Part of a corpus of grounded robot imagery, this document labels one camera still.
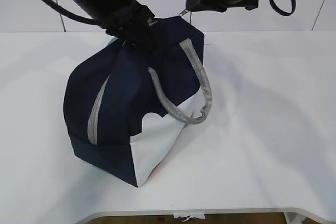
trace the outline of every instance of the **bag handle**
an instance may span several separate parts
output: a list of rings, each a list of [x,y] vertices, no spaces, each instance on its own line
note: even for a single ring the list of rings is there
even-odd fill
[[[197,52],[193,46],[192,41],[190,39],[186,39],[180,43],[180,46],[187,55],[188,60],[190,61],[197,75],[203,96],[205,98],[205,105],[201,109],[202,115],[200,117],[191,118],[185,115],[183,111],[180,110],[177,106],[175,106],[164,94],[160,84],[159,76],[157,76],[158,74],[156,73],[156,71],[152,68],[148,68],[148,71],[149,74],[151,75],[157,98],[159,99],[162,106],[167,110],[168,114],[171,115],[176,120],[185,124],[193,124],[193,125],[200,124],[206,120],[212,107],[213,98],[210,83],[208,80],[208,76],[206,75],[205,69],[203,67],[203,64],[201,63],[197,55]]]

